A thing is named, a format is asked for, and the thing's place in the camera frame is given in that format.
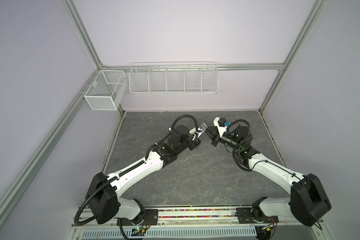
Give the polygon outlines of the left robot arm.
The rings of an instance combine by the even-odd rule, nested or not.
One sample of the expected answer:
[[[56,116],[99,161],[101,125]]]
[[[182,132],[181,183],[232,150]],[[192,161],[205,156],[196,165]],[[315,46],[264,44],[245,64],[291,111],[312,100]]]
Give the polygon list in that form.
[[[144,206],[137,199],[123,198],[123,193],[146,176],[174,162],[184,150],[195,149],[206,130],[205,123],[198,124],[194,116],[182,115],[174,120],[167,135],[151,145],[140,160],[108,175],[96,174],[74,217],[74,226],[91,221],[100,225],[113,218],[141,224],[146,217]]]

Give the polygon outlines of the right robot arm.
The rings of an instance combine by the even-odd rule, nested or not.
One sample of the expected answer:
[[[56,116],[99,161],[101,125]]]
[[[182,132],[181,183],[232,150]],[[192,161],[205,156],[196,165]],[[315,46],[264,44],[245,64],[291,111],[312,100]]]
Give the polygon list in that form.
[[[231,123],[216,117],[214,125],[207,128],[212,145],[221,143],[232,149],[235,164],[245,172],[257,172],[283,188],[287,198],[261,197],[252,204],[250,216],[262,223],[267,218],[294,218],[301,224],[317,225],[332,204],[320,179],[314,174],[301,174],[290,170],[252,147],[251,125],[239,119]]]

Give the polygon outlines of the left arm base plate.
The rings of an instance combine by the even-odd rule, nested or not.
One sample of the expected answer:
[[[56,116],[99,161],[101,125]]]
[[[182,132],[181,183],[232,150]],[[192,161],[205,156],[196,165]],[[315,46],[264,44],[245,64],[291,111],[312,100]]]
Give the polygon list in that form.
[[[156,226],[159,219],[158,209],[147,209],[141,211],[134,219],[121,218],[122,226]]]

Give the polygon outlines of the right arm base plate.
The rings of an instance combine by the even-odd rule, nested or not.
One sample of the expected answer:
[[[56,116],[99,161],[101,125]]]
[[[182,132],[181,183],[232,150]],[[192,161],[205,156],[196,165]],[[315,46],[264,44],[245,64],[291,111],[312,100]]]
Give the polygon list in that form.
[[[277,216],[265,216],[259,209],[253,207],[236,208],[235,216],[238,218],[240,224],[276,224],[279,222]]]

